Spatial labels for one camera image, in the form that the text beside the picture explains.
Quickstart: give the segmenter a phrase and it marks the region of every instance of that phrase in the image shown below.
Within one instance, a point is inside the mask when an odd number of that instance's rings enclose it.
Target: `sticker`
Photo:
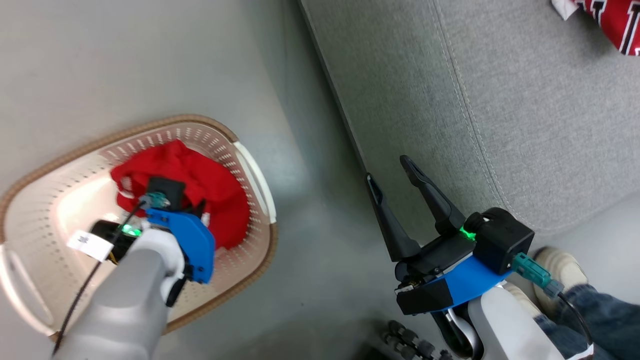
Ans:
[[[200,221],[202,221],[204,226],[209,227],[209,222],[211,221],[211,214],[209,213],[202,214],[202,218],[200,218]]]
[[[92,233],[87,233],[86,231],[82,230],[76,231],[69,238],[67,246],[71,249],[76,249],[84,252],[85,254],[100,262],[104,261],[107,256],[109,256],[111,249],[113,249],[112,243],[101,238],[100,236],[94,235]]]

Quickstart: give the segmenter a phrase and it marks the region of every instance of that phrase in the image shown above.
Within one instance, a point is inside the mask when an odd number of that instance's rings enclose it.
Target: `laundry basket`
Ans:
[[[66,246],[76,230],[98,219],[122,221],[109,171],[131,155],[179,139],[224,165],[240,182],[250,207],[244,241],[216,251],[208,285],[188,282],[166,332],[222,304],[260,277],[277,243],[276,212],[260,168],[237,137],[219,122],[179,115],[122,131],[72,151],[18,181],[0,199],[0,281],[11,304],[34,329],[55,338],[95,260]],[[81,298],[82,313],[115,265],[105,261]]]

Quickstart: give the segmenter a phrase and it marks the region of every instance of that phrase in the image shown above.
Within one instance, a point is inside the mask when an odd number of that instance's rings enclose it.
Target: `green led light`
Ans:
[[[140,234],[142,234],[142,231],[138,230],[138,229],[134,229],[133,226],[127,224],[124,225],[122,227],[122,232],[125,234],[129,234],[131,236],[140,236]]]
[[[471,241],[475,241],[476,240],[476,234],[475,233],[468,233],[464,227],[460,228],[460,232],[462,233],[462,235],[464,235],[467,239],[471,240]]]

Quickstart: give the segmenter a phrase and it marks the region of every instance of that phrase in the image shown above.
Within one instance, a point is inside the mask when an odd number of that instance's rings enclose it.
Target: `shoe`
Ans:
[[[531,315],[532,318],[536,318],[537,316],[542,315],[542,312],[540,311],[540,309],[538,309],[536,304],[531,302],[527,294],[525,294],[524,291],[522,291],[518,286],[515,286],[514,284],[507,282],[506,284],[502,285],[502,287],[506,291],[510,292],[514,298],[516,298],[516,300],[520,303],[522,308],[529,315]]]
[[[584,271],[578,261],[568,252],[555,247],[543,247],[533,257],[540,266],[551,273],[551,278],[564,285],[563,293],[576,285],[588,284],[589,279],[584,275]],[[542,310],[549,317],[556,313],[559,299],[551,300],[539,287],[535,286],[534,291],[540,302]]]

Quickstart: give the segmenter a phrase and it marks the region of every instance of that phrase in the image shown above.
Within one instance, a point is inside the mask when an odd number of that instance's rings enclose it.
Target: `person's leg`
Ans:
[[[566,296],[584,317],[593,341],[620,360],[640,359],[640,306],[601,294],[588,284],[574,286]],[[558,306],[556,322],[581,331],[580,323],[564,303]]]
[[[554,323],[544,314],[537,316],[534,320],[565,359],[569,359],[575,354],[579,354],[586,350],[587,340],[582,334],[575,332],[567,326]],[[619,359],[613,357],[598,345],[595,345],[595,348],[593,349],[593,360]]]
[[[507,282],[502,287],[510,292],[522,308],[531,315],[565,359],[569,359],[575,354],[586,350],[587,340],[582,334],[567,326],[556,325],[556,323],[549,320],[518,286]],[[594,360],[618,360],[597,345],[593,353]]]
[[[620,360],[640,359],[640,306],[620,301],[610,295],[597,292],[588,284],[577,260],[568,253],[555,248],[544,248],[536,261],[546,268],[552,278],[563,283],[567,299],[584,317],[593,341]],[[566,304],[551,301],[536,289],[538,300],[558,325],[565,325],[582,333],[575,315]]]

